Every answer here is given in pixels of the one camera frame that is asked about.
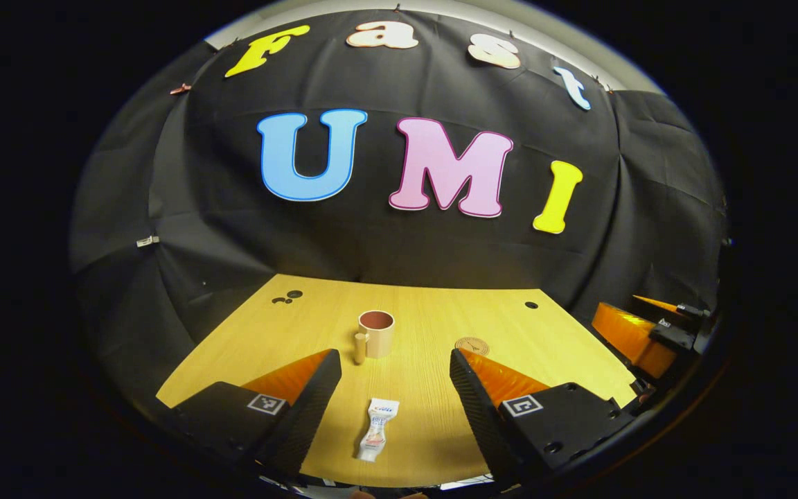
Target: white wall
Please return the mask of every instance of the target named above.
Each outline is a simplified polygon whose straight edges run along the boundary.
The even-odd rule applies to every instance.
[[[452,16],[505,33],[512,30],[513,37],[598,76],[612,89],[663,94],[651,78],[607,45],[557,16],[517,0],[282,0],[237,19],[206,41],[221,48],[237,37],[250,37],[294,20],[343,10],[394,9],[396,3],[401,3],[403,10]]]

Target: wooden table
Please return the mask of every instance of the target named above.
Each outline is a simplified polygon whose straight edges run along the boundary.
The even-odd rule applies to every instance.
[[[303,296],[272,303],[291,290]],[[526,302],[538,304],[537,309]],[[357,317],[387,310],[393,350],[352,360]],[[301,357],[336,348],[343,376],[301,472],[370,487],[421,487],[488,473],[449,377],[462,337],[488,357],[546,385],[574,381],[623,407],[634,378],[596,338],[541,290],[449,290],[276,275],[175,369],[157,397],[168,407],[210,383],[243,385]],[[371,398],[399,401],[377,462],[355,459]]]

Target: beige mug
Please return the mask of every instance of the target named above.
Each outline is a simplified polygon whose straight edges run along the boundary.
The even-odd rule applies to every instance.
[[[365,356],[380,359],[390,353],[393,346],[393,326],[396,320],[383,310],[368,310],[359,315],[359,334],[368,338]]]

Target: yellow letter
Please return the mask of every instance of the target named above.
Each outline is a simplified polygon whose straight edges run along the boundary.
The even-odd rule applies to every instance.
[[[580,170],[565,161],[554,161],[550,164],[553,170],[553,184],[550,187],[550,195],[547,196],[547,204],[544,211],[532,223],[535,229],[547,231],[551,234],[560,234],[565,230],[565,213],[568,203],[571,202],[571,193],[574,186],[583,180]]]
[[[267,61],[263,59],[263,54],[278,53],[278,51],[285,48],[285,45],[288,45],[288,41],[291,40],[292,35],[300,37],[300,35],[308,31],[310,31],[309,26],[297,26],[297,28],[285,29],[285,31],[280,31],[273,35],[266,35],[266,37],[258,38],[250,42],[250,44],[248,44],[248,50],[242,56],[242,59],[240,59],[232,69],[227,71],[224,78],[229,78],[230,76],[238,75],[238,73],[263,66],[263,63]]]
[[[355,28],[358,31],[346,38],[346,42],[354,47],[387,45],[391,49],[410,49],[418,44],[414,39],[414,28],[405,22],[376,20],[360,24]]]
[[[472,42],[472,45],[466,50],[475,59],[482,62],[490,62],[495,66],[506,67],[507,69],[516,69],[522,66],[519,58],[516,57],[519,49],[510,42],[481,33],[470,37],[470,42]]]

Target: light blue letter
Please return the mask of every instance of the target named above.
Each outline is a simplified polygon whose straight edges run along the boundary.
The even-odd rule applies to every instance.
[[[320,118],[329,127],[328,165],[316,177],[304,177],[294,169],[297,130],[307,123],[299,113],[276,114],[257,123],[263,135],[260,146],[260,173],[263,184],[282,199],[320,201],[341,192],[353,173],[355,129],[368,114],[360,110],[325,111]]]
[[[568,95],[570,95],[574,104],[580,105],[584,110],[589,110],[589,102],[580,94],[580,91],[583,89],[583,83],[577,81],[577,78],[572,75],[571,71],[564,67],[554,67],[553,70],[558,73],[558,75],[562,76],[562,82],[566,85]]]

